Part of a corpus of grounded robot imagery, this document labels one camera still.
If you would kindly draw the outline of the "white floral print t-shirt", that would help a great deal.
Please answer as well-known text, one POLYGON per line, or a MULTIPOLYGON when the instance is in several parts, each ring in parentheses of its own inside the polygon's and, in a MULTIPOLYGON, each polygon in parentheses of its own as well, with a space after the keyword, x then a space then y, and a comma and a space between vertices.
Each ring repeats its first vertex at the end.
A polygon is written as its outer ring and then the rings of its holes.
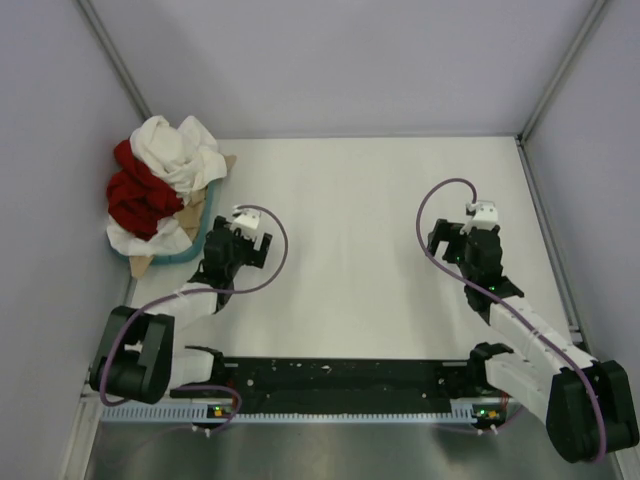
POLYGON ((167 179, 185 163, 183 137, 162 115, 147 119, 129 141, 134 156, 159 178, 167 179))

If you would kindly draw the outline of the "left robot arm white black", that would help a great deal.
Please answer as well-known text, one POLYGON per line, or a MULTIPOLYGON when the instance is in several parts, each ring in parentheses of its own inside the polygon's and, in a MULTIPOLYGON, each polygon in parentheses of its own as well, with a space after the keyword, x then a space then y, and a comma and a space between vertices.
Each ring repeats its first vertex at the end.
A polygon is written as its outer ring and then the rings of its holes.
POLYGON ((221 353, 176 344, 179 331, 220 312, 240 291, 234 280, 243 267, 263 268, 272 236, 259 233, 261 213, 240 209, 218 216, 206 235, 203 258, 177 292, 142 308, 118 306, 107 320, 89 373, 89 385, 108 402, 155 404, 168 392, 194 385, 205 396, 226 387, 221 353))

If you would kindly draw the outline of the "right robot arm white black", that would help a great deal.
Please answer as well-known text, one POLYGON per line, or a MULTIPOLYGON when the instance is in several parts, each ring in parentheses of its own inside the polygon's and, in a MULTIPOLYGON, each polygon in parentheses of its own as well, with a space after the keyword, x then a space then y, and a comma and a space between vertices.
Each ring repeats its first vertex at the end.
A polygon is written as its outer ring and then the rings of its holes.
POLYGON ((570 463, 636 447, 639 429, 629 380, 616 361, 601 362, 566 340, 537 314, 503 273, 499 229, 470 231, 436 221, 422 241, 430 256, 446 246, 443 262, 456 266, 469 307, 506 341, 477 345, 466 374, 469 388, 496 389, 517 400, 544 425, 559 455, 570 463))

